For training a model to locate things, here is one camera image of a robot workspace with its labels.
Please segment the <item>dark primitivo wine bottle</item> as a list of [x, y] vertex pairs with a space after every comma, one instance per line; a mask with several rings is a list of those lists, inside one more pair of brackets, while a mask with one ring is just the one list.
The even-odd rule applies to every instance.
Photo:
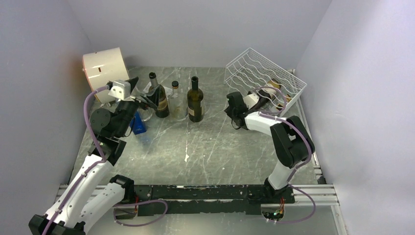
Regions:
[[[150, 78], [150, 87], [149, 91], [152, 91], [155, 87], [159, 85], [157, 81], [157, 75], [154, 72], [149, 73]], [[167, 102], [167, 96], [165, 92], [165, 88], [162, 85], [159, 85], [159, 95], [158, 95], [158, 107], [155, 110], [155, 114], [159, 118], [166, 118], [169, 116], [169, 108], [168, 108], [168, 102]]]

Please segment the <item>clear glass bottle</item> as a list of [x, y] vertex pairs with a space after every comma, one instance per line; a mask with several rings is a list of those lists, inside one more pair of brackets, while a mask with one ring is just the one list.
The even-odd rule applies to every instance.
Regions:
[[147, 106], [145, 108], [139, 107], [138, 108], [138, 114], [140, 116], [140, 119], [143, 122], [146, 122], [146, 121], [149, 121], [150, 118], [152, 117], [153, 110], [151, 108], [147, 107]]

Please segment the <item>clear blue label bottle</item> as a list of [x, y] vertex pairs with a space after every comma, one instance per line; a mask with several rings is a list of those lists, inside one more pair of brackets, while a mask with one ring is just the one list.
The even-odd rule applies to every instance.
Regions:
[[144, 121], [141, 119], [141, 116], [139, 114], [139, 111], [136, 111], [134, 114], [133, 119], [130, 122], [130, 130], [135, 135], [145, 133], [147, 131], [147, 128], [144, 124]]

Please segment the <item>clear bottle black cap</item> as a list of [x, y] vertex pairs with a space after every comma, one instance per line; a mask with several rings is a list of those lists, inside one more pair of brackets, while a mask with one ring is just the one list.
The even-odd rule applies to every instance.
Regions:
[[177, 80], [171, 85], [172, 93], [168, 98], [170, 114], [175, 120], [185, 120], [188, 115], [186, 97]]

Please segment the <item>dark green wine bottle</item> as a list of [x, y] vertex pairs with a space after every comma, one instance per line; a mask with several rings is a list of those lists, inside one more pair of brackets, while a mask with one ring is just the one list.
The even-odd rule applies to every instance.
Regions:
[[191, 88], [187, 92], [187, 112], [190, 121], [200, 122], [204, 116], [204, 93], [199, 88], [199, 78], [193, 76], [190, 79]]

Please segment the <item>slim amber gold-capped bottle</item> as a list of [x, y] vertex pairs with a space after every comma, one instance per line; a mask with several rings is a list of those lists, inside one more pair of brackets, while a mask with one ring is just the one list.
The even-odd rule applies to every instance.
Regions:
[[[267, 84], [265, 86], [266, 87], [274, 87], [274, 88], [280, 90], [280, 84], [278, 83], [278, 81], [276, 79], [271, 79], [270, 81], [267, 82]], [[266, 103], [273, 101], [279, 95], [278, 91], [276, 91], [274, 89], [271, 89], [271, 88], [259, 89], [259, 90], [255, 91], [255, 93], [258, 96], [258, 101], [252, 107], [252, 109], [254, 109], [254, 110], [258, 110], [260, 108], [263, 108]]]

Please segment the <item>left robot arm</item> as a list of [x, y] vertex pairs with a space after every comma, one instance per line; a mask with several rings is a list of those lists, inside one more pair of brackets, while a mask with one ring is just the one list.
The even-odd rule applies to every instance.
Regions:
[[[138, 78], [110, 81], [87, 96], [83, 110], [92, 146], [74, 180], [60, 198], [44, 214], [31, 218], [28, 226], [32, 234], [85, 235], [111, 208], [127, 215], [138, 213], [139, 200], [134, 181], [128, 177], [116, 175], [102, 193], [92, 195], [120, 158], [126, 144], [123, 138], [138, 108], [156, 109], [158, 106], [161, 86], [157, 84], [147, 93], [133, 96], [137, 82]], [[119, 99], [116, 110], [97, 109], [89, 113], [91, 99], [103, 91]]]

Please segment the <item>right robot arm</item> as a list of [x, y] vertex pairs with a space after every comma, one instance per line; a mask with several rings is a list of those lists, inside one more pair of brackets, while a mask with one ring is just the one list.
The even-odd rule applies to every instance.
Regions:
[[275, 203], [282, 196], [298, 168], [307, 164], [315, 146], [298, 116], [281, 118], [265, 111], [250, 110], [240, 92], [227, 95], [225, 113], [236, 124], [236, 129], [257, 131], [270, 136], [277, 155], [277, 164], [266, 178], [264, 197]]

